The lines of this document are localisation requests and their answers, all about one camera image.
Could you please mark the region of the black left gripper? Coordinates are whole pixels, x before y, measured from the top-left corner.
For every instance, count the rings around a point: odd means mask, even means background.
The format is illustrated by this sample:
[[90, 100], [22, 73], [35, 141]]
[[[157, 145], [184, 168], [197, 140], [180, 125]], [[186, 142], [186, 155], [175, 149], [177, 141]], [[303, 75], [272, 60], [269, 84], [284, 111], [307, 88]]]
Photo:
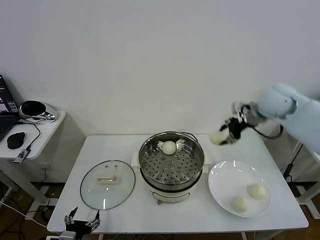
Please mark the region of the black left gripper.
[[92, 229], [97, 229], [100, 226], [100, 211], [98, 210], [94, 219], [91, 221], [73, 220], [78, 207], [73, 209], [68, 215], [64, 216], [65, 230], [75, 232], [77, 234], [90, 234]]

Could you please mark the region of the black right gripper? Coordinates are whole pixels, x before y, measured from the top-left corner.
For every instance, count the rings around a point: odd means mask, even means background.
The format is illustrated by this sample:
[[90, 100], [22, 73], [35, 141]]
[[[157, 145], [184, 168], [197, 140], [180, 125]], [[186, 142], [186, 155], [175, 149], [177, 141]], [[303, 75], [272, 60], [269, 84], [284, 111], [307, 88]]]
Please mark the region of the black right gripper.
[[242, 131], [248, 127], [248, 124], [245, 121], [240, 121], [238, 118], [231, 117], [224, 121], [223, 125], [220, 127], [219, 131], [223, 132], [229, 130], [229, 135], [231, 137], [227, 137], [222, 140], [219, 145], [233, 145], [238, 139], [241, 138]]

